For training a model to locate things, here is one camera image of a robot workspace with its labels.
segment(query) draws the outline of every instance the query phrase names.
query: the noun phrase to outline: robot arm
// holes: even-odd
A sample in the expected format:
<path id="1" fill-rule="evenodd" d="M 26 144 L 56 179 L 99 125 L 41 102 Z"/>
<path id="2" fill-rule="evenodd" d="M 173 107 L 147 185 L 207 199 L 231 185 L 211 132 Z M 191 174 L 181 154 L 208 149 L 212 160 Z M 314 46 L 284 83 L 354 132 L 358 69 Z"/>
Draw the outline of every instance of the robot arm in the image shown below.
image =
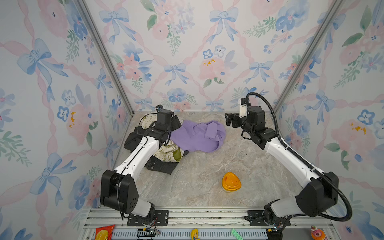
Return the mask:
<path id="1" fill-rule="evenodd" d="M 256 95 L 265 101 L 273 113 L 268 101 L 258 93 L 249 93 L 241 99 L 240 113 L 225 114 L 227 126 L 241 127 L 241 136 L 252 140 L 262 150 L 267 151 L 280 161 L 298 180 L 303 190 L 295 197 L 278 199 L 264 206 L 263 220 L 270 225 L 286 222 L 286 216 L 320 215 L 335 221 L 348 221 L 352 217 L 352 208 L 347 198 L 338 189 L 338 177 L 324 173 L 321 169 L 308 163 L 302 156 L 290 148 L 278 133 L 277 120 L 273 114 L 275 130 L 265 127 L 265 112 L 259 106 L 251 106 L 248 96 Z M 101 180 L 102 205 L 119 210 L 121 213 L 141 216 L 143 224 L 154 221 L 154 205 L 139 198 L 135 181 L 149 158 L 167 142 L 172 130 L 181 126 L 177 116 L 161 105 L 156 107 L 157 121 L 148 129 L 139 127 L 135 131 L 143 135 L 139 145 L 132 154 L 114 171 L 106 170 Z M 243 136 L 247 132 L 250 138 Z M 345 217 L 332 217 L 322 214 L 337 204 L 338 195 L 347 208 Z"/>
<path id="2" fill-rule="evenodd" d="M 136 127 L 142 135 L 139 145 L 114 171 L 106 170 L 101 177 L 100 203 L 124 214 L 143 217 L 143 222 L 153 221 L 154 205 L 139 198 L 135 181 L 149 158 L 169 141 L 173 130 L 181 127 L 180 121 L 170 110 L 156 106 L 157 120 L 148 129 Z"/>
<path id="3" fill-rule="evenodd" d="M 255 95 L 269 107 L 275 124 L 275 130 L 265 127 L 265 112 L 259 106 L 251 106 L 248 97 Z M 278 132 L 276 116 L 268 101 L 258 93 L 249 93 L 239 100 L 240 113 L 225 114 L 226 124 L 243 129 L 242 137 L 252 140 L 262 150 L 267 151 L 281 162 L 298 180 L 303 190 L 295 197 L 278 199 L 264 206 L 264 220 L 268 224 L 281 222 L 285 216 L 320 215 L 335 221 L 348 221 L 352 217 L 352 208 L 338 189 L 339 179 L 332 173 L 324 173 L 320 168 L 307 162 L 302 156 L 288 146 Z M 247 132 L 250 138 L 243 136 Z M 347 208 L 345 217 L 332 217 L 323 212 L 338 202 L 341 197 Z"/>

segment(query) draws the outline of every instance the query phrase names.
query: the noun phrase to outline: orange container lid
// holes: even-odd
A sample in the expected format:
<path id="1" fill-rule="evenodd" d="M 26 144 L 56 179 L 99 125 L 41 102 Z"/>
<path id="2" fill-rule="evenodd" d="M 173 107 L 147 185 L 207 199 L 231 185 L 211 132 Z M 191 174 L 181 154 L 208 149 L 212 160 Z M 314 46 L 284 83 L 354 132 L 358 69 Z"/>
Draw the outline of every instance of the orange container lid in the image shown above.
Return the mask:
<path id="1" fill-rule="evenodd" d="M 241 188 L 240 179 L 232 172 L 227 172 L 223 177 L 223 188 L 227 191 L 237 191 Z"/>

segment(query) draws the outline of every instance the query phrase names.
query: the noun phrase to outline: purple shirt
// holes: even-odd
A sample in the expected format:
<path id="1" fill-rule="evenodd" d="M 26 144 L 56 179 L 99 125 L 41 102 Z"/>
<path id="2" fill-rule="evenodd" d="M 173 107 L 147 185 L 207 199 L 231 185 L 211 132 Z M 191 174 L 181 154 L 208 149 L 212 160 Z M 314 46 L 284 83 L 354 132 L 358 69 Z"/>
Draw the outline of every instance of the purple shirt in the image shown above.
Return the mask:
<path id="1" fill-rule="evenodd" d="M 185 120 L 172 132 L 170 139 L 184 151 L 214 152 L 223 145 L 225 128 L 217 121 L 196 123 Z"/>

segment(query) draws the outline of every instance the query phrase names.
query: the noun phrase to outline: wire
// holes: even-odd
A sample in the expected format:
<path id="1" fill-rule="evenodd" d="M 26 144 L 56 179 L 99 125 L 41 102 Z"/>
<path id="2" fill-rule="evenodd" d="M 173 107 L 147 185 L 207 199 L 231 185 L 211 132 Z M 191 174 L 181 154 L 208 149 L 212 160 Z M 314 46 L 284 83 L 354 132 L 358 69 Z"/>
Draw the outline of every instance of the wire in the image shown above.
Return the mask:
<path id="1" fill-rule="evenodd" d="M 146 116 L 151 115 L 151 114 L 157 114 L 157 113 L 148 113 L 147 115 L 145 115 L 144 117 L 142 117 L 141 120 L 140 120 L 140 122 L 139 122 L 138 127 L 140 126 L 141 121 L 142 121 Z"/>
<path id="2" fill-rule="evenodd" d="M 121 209 L 120 209 L 120 201 L 119 201 L 119 183 L 120 183 L 120 178 L 121 178 L 121 176 L 122 176 L 122 173 L 125 171 L 125 169 L 126 169 L 126 167 L 127 166 L 129 166 L 130 165 L 130 163 L 135 159 L 135 157 L 139 154 L 139 152 L 141 151 L 143 149 L 143 147 L 141 147 L 138 151 L 137 151 L 137 153 L 135 154 L 135 156 L 133 156 L 133 158 L 131 159 L 131 161 L 129 161 L 129 163 L 124 167 L 124 169 L 121 171 L 121 173 L 120 173 L 120 175 L 119 175 L 119 179 L 118 179 L 118 187 L 117 187 L 117 199 L 118 199 L 118 207 L 119 207 L 119 212 L 120 212 L 120 216 L 121 216 L 121 220 L 122 221 L 124 221 L 124 218 L 128 218 L 128 217 L 126 217 L 125 215 L 124 215 L 124 213 L 121 211 Z"/>
<path id="3" fill-rule="evenodd" d="M 344 204 L 346 206 L 346 209 L 347 209 L 347 214 L 344 217 L 334 217 L 334 216 L 329 216 L 329 215 L 326 215 L 326 214 L 319 214 L 319 216 L 327 218 L 327 219 L 330 219 L 330 220 L 338 221 L 338 222 L 346 222 L 346 221 L 350 220 L 352 218 L 352 207 L 351 207 L 351 204 L 349 203 L 347 197 L 344 195 L 344 193 L 329 178 L 324 176 L 317 169 L 314 169 L 314 166 L 312 164 L 310 164 L 307 160 L 305 160 L 303 157 L 301 157 L 295 150 L 293 150 L 292 148 L 288 147 L 288 145 L 285 144 L 285 142 L 281 139 L 281 136 L 280 136 L 280 133 L 279 133 L 279 127 L 278 127 L 278 123 L 277 123 L 276 114 L 275 114 L 271 104 L 268 102 L 267 99 L 265 99 L 265 97 L 263 97 L 259 93 L 253 93 L 253 92 L 248 93 L 247 96 L 245 97 L 245 101 L 246 101 L 247 106 L 250 106 L 250 104 L 249 104 L 249 96 L 250 95 L 254 95 L 256 97 L 259 97 L 268 106 L 268 108 L 269 108 L 269 110 L 271 111 L 271 114 L 272 114 L 272 119 L 273 119 L 273 124 L 275 126 L 275 132 L 276 132 L 277 139 L 280 141 L 280 143 L 283 145 L 283 147 L 285 147 L 297 159 L 299 159 L 309 169 L 311 169 L 314 173 L 316 173 L 322 180 L 327 182 L 327 184 L 329 184 L 337 192 L 337 194 L 340 196 L 341 200 L 344 202 Z"/>
<path id="4" fill-rule="evenodd" d="M 120 209 L 120 201 L 119 201 L 119 183 L 120 183 L 121 175 L 122 175 L 122 173 L 124 172 L 124 170 L 125 170 L 125 168 L 121 171 L 121 174 L 119 175 L 118 188 L 117 188 L 118 207 L 119 207 L 119 212 L 120 212 L 120 216 L 121 216 L 121 220 L 122 220 L 122 221 L 124 221 L 124 218 L 123 218 L 123 213 L 121 212 L 121 209 Z"/>
<path id="5" fill-rule="evenodd" d="M 277 230 L 277 231 L 275 231 L 275 232 L 282 232 L 282 231 L 285 229 L 285 227 L 287 226 L 286 223 L 287 223 L 292 217 L 293 217 L 292 215 L 288 216 L 288 217 L 285 219 L 284 223 L 283 223 L 283 227 L 282 227 L 280 230 Z"/>
<path id="6" fill-rule="evenodd" d="M 155 219 L 155 223 L 154 223 L 154 225 L 155 225 L 155 229 L 153 230 L 153 232 L 154 232 L 154 234 L 155 234 L 155 236 L 156 236 L 156 226 L 157 226 L 157 217 L 156 217 L 156 219 Z"/>
<path id="7" fill-rule="evenodd" d="M 248 216 L 244 216 L 244 220 L 246 221 L 261 221 L 265 218 L 265 216 L 262 216 L 262 217 L 248 217 Z"/>

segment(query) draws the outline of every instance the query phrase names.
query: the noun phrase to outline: gray marble surface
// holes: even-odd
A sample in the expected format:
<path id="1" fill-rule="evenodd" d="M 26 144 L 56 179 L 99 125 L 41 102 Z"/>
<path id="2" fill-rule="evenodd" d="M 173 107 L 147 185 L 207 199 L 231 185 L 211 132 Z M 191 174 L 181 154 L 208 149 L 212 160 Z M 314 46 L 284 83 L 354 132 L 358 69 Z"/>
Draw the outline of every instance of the gray marble surface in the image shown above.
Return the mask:
<path id="1" fill-rule="evenodd" d="M 138 125 L 146 112 L 136 112 L 130 129 Z M 181 119 L 194 122 L 217 120 L 225 125 L 224 113 L 181 112 Z M 266 116 L 267 127 L 273 127 Z M 241 129 L 225 126 L 223 146 L 213 152 L 190 152 L 183 157 L 171 175 L 144 168 L 136 182 L 140 197 L 156 206 L 263 207 L 270 201 L 295 196 L 301 186 L 294 176 L 274 157 L 251 140 L 241 138 Z M 128 156 L 121 150 L 118 164 Z M 225 173 L 233 172 L 241 189 L 227 192 L 222 187 Z"/>

